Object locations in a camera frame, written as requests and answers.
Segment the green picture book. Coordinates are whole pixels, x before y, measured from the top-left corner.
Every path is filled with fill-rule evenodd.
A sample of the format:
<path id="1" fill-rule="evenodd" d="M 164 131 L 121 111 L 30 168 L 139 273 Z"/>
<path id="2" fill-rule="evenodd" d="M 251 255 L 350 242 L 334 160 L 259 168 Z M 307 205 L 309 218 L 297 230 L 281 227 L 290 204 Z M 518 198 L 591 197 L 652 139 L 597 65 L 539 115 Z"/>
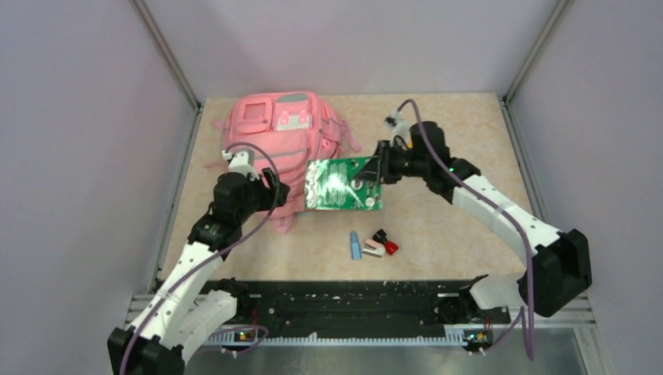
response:
<path id="1" fill-rule="evenodd" d="M 382 188 L 355 175 L 369 157 L 310 160 L 304 180 L 306 211 L 375 211 L 382 209 Z"/>

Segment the red black stamp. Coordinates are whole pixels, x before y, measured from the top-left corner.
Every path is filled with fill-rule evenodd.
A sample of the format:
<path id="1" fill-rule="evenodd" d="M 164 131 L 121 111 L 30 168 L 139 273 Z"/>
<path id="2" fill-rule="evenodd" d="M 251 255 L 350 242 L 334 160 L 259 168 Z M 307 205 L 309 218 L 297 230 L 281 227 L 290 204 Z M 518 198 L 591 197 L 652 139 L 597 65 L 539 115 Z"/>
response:
<path id="1" fill-rule="evenodd" d="M 394 255 L 400 249 L 399 245 L 389 240 L 387 233 L 383 229 L 377 230 L 371 236 L 371 239 L 381 244 L 388 255 Z"/>

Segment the pink student backpack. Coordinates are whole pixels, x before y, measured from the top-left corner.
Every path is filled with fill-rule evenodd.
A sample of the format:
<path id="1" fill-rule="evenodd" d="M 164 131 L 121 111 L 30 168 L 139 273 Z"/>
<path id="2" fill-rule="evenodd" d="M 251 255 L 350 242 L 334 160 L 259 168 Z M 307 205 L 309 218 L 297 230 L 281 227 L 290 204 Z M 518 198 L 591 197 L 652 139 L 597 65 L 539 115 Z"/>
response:
<path id="1" fill-rule="evenodd" d="M 347 143 L 362 146 L 348 123 L 326 101 L 310 91 L 255 94 L 238 100 L 226 120 L 212 121 L 221 132 L 223 148 L 248 142 L 274 161 L 281 182 L 290 187 L 287 202 L 276 208 L 271 222 L 285 234 L 304 207 L 306 165 L 314 159 L 337 159 Z"/>

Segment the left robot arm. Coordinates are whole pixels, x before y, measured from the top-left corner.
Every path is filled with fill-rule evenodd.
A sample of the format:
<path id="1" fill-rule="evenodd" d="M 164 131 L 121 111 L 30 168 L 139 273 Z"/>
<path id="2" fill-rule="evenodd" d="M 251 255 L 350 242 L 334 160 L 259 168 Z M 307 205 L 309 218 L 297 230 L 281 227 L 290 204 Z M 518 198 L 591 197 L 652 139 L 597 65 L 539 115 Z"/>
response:
<path id="1" fill-rule="evenodd" d="M 242 225 L 254 213 L 285 204 L 288 185 L 278 173 L 239 170 L 219 176 L 213 201 L 194 224 L 181 256 L 148 305 L 107 340 L 115 374 L 182 374 L 191 357 L 223 323 L 241 323 L 251 303 L 240 294 L 216 290 L 194 301 L 227 254 L 248 239 Z"/>

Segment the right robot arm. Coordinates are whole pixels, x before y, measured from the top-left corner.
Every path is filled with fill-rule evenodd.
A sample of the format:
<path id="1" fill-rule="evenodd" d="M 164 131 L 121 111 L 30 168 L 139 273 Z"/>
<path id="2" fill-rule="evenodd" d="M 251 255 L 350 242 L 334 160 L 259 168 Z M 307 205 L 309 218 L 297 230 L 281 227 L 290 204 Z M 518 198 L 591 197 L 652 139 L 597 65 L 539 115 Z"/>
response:
<path id="1" fill-rule="evenodd" d="M 523 273 L 476 277 L 462 291 L 460 315 L 478 322 L 497 307 L 527 306 L 551 317 L 593 283 L 589 241 L 581 231 L 553 227 L 499 192 L 466 159 L 453 157 L 433 121 L 409 129 L 411 147 L 380 141 L 355 179 L 394 184 L 421 178 L 434 194 L 464 210 L 508 245 Z"/>

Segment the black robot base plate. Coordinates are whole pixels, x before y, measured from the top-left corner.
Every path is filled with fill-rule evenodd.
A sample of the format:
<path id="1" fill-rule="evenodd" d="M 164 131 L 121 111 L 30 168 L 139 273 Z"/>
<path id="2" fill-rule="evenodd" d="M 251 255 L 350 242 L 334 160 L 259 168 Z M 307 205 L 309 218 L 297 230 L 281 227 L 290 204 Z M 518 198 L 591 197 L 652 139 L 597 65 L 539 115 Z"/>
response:
<path id="1" fill-rule="evenodd" d="M 238 299 L 237 323 L 313 327 L 346 320 L 417 325 L 509 323 L 505 307 L 487 311 L 463 301 L 465 280 L 309 280 L 207 281 L 202 293 L 223 290 Z"/>

